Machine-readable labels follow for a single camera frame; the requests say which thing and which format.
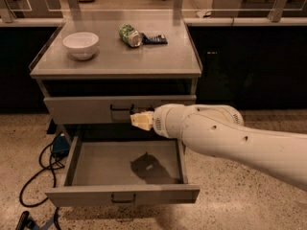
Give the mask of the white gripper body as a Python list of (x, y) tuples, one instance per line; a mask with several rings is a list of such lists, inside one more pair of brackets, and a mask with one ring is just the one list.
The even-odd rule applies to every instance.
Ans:
[(154, 131), (162, 137), (178, 138), (183, 112), (183, 104), (165, 104), (158, 107), (153, 113)]

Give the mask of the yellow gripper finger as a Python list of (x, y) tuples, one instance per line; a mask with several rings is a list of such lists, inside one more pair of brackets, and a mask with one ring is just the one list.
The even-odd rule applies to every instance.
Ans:
[(130, 116), (131, 124), (134, 127), (141, 128), (143, 130), (151, 130), (153, 125), (153, 115), (152, 111), (145, 111), (140, 113), (135, 113)]

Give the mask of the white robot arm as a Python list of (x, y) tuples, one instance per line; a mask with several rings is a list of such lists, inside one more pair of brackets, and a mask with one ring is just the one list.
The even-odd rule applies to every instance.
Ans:
[(178, 139), (194, 152), (236, 161), (307, 190), (306, 134), (246, 127), (229, 105), (170, 103), (130, 119), (133, 126)]

